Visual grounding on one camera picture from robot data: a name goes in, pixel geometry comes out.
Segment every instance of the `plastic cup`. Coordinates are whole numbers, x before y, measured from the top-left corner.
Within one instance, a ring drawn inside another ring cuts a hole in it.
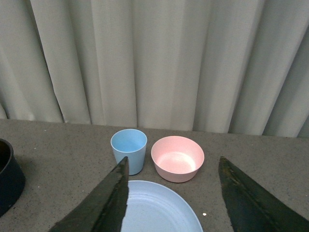
[[[117,164],[125,157],[129,160],[129,175],[135,175],[143,169],[147,136],[136,129],[118,131],[111,138],[112,150]]]

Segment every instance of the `black pot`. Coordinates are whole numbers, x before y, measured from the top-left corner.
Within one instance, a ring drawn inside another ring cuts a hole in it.
[[[25,180],[11,144],[0,139],[0,217],[18,200]]]

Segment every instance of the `fabric backdrop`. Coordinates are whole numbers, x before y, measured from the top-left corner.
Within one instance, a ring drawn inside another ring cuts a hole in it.
[[[0,0],[0,118],[309,137],[308,0]]]

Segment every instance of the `speckled surface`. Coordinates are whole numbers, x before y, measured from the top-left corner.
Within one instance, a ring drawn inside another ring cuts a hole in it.
[[[26,176],[20,199],[2,217],[1,232],[47,232],[112,170],[110,146],[120,127],[0,120]],[[232,232],[218,175],[227,157],[293,210],[309,219],[309,139],[140,129],[148,137],[143,170],[131,180],[157,182],[193,208],[205,232]],[[205,152],[196,176],[181,184],[162,179],[151,160],[152,145],[170,135],[188,137]]]

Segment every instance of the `cup rim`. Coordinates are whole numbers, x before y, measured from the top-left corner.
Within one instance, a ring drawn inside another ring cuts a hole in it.
[[[119,134],[119,133],[121,133],[121,132],[123,132],[123,131],[138,131],[139,133],[141,133],[144,137],[145,137],[145,139],[146,139],[146,141],[145,141],[145,143],[143,144],[143,146],[140,148],[140,149],[137,149],[137,150],[133,150],[133,151],[121,151],[121,150],[119,150],[119,149],[117,149],[117,148],[115,148],[114,146],[113,146],[113,144],[112,144],[112,139],[114,138],[114,136],[115,135],[117,135],[117,134]],[[122,153],[132,153],[132,152],[137,152],[137,151],[140,151],[140,150],[142,150],[146,145],[147,145],[147,141],[148,141],[148,139],[147,139],[147,136],[146,136],[146,134],[144,133],[144,132],[142,132],[141,130],[138,130],[138,129],[123,129],[123,130],[120,130],[120,131],[117,131],[112,137],[111,137],[111,146],[112,146],[112,148],[113,149],[115,149],[116,151],[119,151],[119,152],[122,152]]]

